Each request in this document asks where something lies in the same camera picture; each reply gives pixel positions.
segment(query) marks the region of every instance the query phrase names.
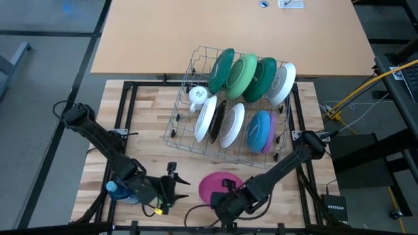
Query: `yellow tag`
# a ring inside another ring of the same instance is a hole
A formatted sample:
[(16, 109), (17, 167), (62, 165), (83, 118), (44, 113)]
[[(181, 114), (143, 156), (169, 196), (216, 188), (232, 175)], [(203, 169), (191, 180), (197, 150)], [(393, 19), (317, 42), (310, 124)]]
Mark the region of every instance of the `yellow tag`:
[(162, 214), (163, 214), (163, 211), (162, 211), (162, 210), (160, 210), (160, 209), (158, 209), (158, 208), (154, 209), (154, 212), (155, 212), (156, 214), (158, 214), (158, 215), (162, 215)]

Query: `light green plate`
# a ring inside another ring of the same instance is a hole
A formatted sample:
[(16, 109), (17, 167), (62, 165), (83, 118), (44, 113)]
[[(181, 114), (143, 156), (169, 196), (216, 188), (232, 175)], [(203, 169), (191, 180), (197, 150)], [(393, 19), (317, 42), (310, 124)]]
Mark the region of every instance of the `light green plate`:
[(225, 82), (227, 99), (238, 98), (248, 87), (257, 68), (257, 56), (246, 54), (238, 59)]

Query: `blue plate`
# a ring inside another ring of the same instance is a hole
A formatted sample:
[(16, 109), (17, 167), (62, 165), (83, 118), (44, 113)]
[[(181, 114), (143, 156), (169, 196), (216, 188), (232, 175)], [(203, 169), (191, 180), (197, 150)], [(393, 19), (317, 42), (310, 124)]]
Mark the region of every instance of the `blue plate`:
[(247, 128), (247, 144), (250, 150), (261, 152), (267, 143), (269, 132), (270, 114), (266, 110), (258, 111)]

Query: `pink bowl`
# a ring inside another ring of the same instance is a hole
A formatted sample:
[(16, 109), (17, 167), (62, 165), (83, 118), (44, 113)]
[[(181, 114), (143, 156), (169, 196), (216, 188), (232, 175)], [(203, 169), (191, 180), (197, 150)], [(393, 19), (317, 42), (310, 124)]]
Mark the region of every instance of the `pink bowl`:
[(222, 187), (223, 179), (235, 181), (237, 187), (242, 185), (242, 180), (238, 176), (228, 172), (214, 172), (207, 175), (199, 184), (199, 196), (205, 204), (210, 204), (210, 196), (213, 192), (228, 193), (228, 188)]

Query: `black plate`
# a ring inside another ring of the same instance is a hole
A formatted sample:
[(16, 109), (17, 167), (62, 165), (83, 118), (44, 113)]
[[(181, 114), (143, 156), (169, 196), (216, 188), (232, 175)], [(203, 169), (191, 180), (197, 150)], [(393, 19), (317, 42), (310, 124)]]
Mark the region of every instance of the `black plate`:
[(227, 101), (222, 101), (215, 109), (214, 117), (209, 125), (209, 135), (210, 143), (213, 144), (219, 134), (221, 129), (223, 115), (225, 114), (225, 108), (227, 106)]

